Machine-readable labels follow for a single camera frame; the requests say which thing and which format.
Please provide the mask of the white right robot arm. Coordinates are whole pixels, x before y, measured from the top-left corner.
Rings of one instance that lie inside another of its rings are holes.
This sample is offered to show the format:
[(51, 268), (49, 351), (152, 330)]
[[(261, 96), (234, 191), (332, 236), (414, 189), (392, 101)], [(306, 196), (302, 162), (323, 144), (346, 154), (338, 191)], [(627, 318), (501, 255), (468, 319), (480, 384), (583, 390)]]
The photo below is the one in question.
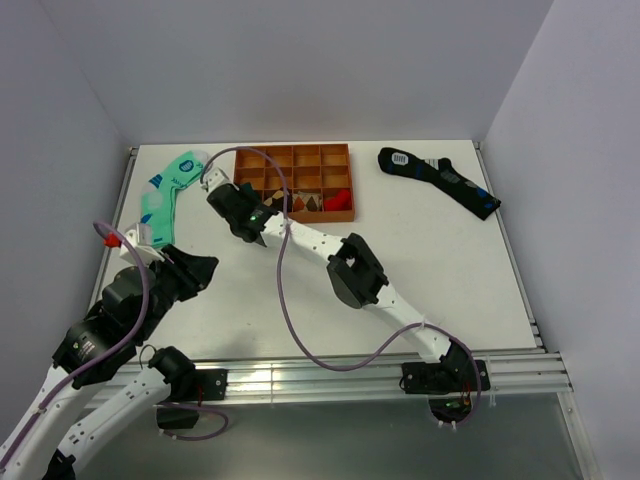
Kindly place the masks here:
[[(205, 191), (207, 203), (228, 223), (234, 236), (247, 243), (280, 249), (276, 286), (281, 310), (294, 342), (316, 365), (332, 371), (356, 370), (371, 363), (396, 338), (403, 336), (425, 363), (433, 365), (434, 381), (441, 388), (457, 388), (467, 374), (476, 380), (480, 378), (469, 348), (429, 322), (398, 293), (363, 237), (355, 233), (347, 237), (330, 235), (296, 222), (285, 211), (258, 202), (229, 181), (208, 186)], [(304, 345), (295, 332), (284, 297), (282, 266), (289, 246), (326, 269), (340, 302), (373, 314), (393, 330), (391, 337), (369, 358), (340, 368), (314, 357)]]

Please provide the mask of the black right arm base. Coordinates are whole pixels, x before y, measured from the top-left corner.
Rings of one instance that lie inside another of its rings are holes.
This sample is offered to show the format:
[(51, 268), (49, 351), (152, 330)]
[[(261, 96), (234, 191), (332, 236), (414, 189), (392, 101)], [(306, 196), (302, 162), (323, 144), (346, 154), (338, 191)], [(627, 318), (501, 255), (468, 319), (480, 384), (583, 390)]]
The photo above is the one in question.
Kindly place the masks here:
[(450, 425), (464, 421), (478, 392), (491, 387), (486, 362), (470, 358), (459, 346), (452, 346), (439, 362), (405, 362), (401, 371), (400, 389), (408, 395), (427, 395), (433, 416)]

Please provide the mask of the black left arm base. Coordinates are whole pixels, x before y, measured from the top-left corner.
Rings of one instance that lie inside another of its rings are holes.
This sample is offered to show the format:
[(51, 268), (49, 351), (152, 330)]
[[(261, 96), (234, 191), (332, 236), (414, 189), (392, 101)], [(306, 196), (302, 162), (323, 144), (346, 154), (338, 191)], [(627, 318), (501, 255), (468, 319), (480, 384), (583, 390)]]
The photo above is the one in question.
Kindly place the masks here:
[[(195, 404), (203, 407), (207, 401), (225, 399), (228, 371), (222, 368), (196, 369), (178, 386), (171, 387), (168, 403)], [(176, 434), (193, 430), (204, 414), (198, 410), (158, 406), (156, 424), (164, 431)]]

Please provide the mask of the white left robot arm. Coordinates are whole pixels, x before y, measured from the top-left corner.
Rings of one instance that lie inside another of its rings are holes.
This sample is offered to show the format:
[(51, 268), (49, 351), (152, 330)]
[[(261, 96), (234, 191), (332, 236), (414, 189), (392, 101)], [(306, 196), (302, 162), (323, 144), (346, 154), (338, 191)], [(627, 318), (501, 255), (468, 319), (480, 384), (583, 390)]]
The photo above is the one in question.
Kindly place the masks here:
[(193, 393), (194, 363), (177, 348), (165, 347), (122, 391), (89, 416), (81, 415), (173, 305), (209, 286), (218, 264), (215, 257), (168, 246), (143, 269), (118, 272), (87, 316), (67, 331), (40, 392), (2, 445), (2, 478), (72, 479), (81, 461), (118, 427), (157, 403)]

